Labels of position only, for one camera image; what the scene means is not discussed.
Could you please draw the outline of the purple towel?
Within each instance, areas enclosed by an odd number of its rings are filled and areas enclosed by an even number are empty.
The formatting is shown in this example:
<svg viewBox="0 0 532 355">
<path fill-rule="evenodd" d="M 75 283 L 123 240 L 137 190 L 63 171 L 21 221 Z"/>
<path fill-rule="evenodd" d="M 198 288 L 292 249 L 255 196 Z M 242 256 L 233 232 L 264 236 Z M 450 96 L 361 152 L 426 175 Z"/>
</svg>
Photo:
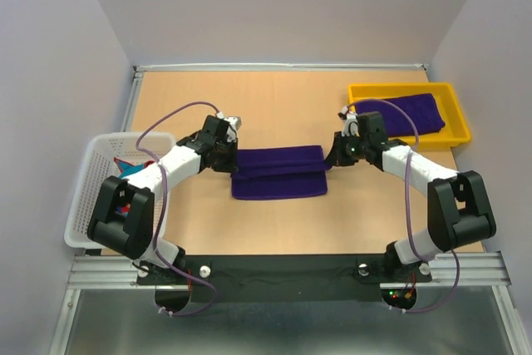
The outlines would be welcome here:
<svg viewBox="0 0 532 355">
<path fill-rule="evenodd" d="M 236 200 L 290 200 L 328 192 L 320 145 L 239 150 L 238 170 L 231 175 Z"/>
<path fill-rule="evenodd" d="M 415 135 L 406 117 L 392 105 L 401 108 L 410 117 L 419 136 L 437 133 L 446 126 L 438 111 L 436 100 L 431 94 L 387 98 L 385 102 L 377 100 L 359 101 L 355 105 L 355 110 L 356 113 L 379 112 L 389 136 Z"/>
</svg>

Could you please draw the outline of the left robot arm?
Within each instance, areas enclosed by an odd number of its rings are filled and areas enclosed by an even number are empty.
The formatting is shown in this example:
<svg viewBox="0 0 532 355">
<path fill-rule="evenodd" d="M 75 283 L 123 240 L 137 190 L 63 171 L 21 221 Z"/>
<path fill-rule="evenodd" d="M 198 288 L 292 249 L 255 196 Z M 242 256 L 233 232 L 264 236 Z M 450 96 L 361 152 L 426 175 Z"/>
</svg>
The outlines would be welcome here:
<svg viewBox="0 0 532 355">
<path fill-rule="evenodd" d="M 170 191 L 205 169 L 237 170 L 238 116 L 208 115 L 202 128 L 177 141 L 162 157 L 125 178 L 111 176 L 101 184 L 87 237 L 133 261 L 156 265 L 166 283 L 188 274 L 185 251 L 160 237 Z"/>
</svg>

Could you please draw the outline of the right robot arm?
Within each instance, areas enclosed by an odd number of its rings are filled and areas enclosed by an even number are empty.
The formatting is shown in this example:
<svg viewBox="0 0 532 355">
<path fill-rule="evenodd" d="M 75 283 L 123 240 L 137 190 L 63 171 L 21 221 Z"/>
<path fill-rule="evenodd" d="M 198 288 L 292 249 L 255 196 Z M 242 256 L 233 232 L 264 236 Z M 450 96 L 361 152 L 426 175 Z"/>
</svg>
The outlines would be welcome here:
<svg viewBox="0 0 532 355">
<path fill-rule="evenodd" d="M 404 197 L 415 188 L 426 198 L 426 228 L 390 243 L 375 264 L 360 263 L 356 276 L 365 279 L 401 280 L 413 264 L 427 263 L 438 254 L 491 238 L 496 232 L 485 183 L 475 171 L 446 168 L 417 153 L 399 139 L 389 138 L 382 115 L 377 111 L 357 114 L 343 107 L 343 122 L 335 132 L 325 159 L 329 167 L 346 167 L 364 160 L 380 171 L 404 182 Z"/>
</svg>

